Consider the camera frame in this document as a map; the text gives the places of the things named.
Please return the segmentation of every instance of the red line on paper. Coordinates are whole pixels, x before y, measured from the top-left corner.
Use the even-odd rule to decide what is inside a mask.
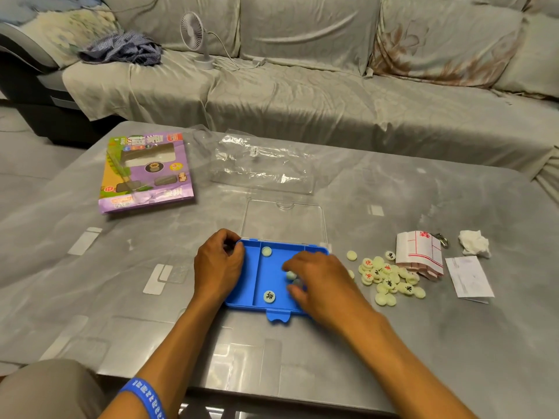
[[[424,256],[423,254],[408,254],[408,255],[409,255],[409,256],[415,256],[415,257],[423,257],[423,258],[425,258],[425,259],[428,259],[428,260],[432,261],[432,262],[435,263],[436,265],[438,265],[438,266],[440,266],[440,267],[443,267],[442,264],[438,263],[437,261],[431,259],[431,258],[428,257],[428,256]]]

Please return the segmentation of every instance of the coffee table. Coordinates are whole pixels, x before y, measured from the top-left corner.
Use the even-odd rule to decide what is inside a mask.
[[[220,227],[239,231],[254,196],[210,182],[207,150],[187,141],[195,202],[100,215],[107,138],[176,129],[118,125],[0,223],[0,361],[73,358],[127,378],[164,339],[192,297],[198,246]],[[374,307],[480,417],[557,415],[559,211],[548,197],[502,168],[288,141],[262,139],[260,145],[315,155],[311,204],[323,210],[332,252],[356,274],[345,253],[355,250],[362,258],[393,250],[398,232],[441,232],[451,242],[444,256],[454,257],[461,255],[458,232],[481,230],[493,253],[482,260],[495,293],[488,305],[458,299],[447,273],[422,283],[422,301],[400,297],[394,308]],[[101,228],[99,237],[83,255],[67,254],[89,227]],[[173,274],[160,296],[144,294],[156,264],[173,265]],[[373,300],[374,286],[357,282]],[[191,385],[394,411],[345,343],[306,317],[283,325],[260,313],[223,309]]]

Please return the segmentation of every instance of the sofa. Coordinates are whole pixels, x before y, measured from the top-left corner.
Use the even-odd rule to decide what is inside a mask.
[[[559,203],[559,0],[103,1],[0,23],[0,90],[39,135],[203,124],[512,168]],[[212,70],[181,39],[188,11],[220,36]],[[115,30],[161,44],[161,64],[78,61]]]

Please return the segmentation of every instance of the transparent lid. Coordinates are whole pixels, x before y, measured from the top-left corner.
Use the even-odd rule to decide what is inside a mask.
[[[319,205],[249,198],[241,237],[292,244],[328,243],[324,213]]]

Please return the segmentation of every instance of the blue plastic box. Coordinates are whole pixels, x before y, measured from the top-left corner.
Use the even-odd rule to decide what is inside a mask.
[[[239,282],[225,301],[226,306],[266,312],[270,322],[275,320],[287,322],[291,314],[304,315],[303,310],[287,292],[290,281],[281,267],[285,261],[300,251],[329,254],[328,250],[316,245],[288,244],[259,239],[241,241],[245,246],[243,270]],[[264,257],[263,247],[270,247],[272,255]],[[264,294],[267,291],[274,291],[276,299],[273,303],[264,301]]]

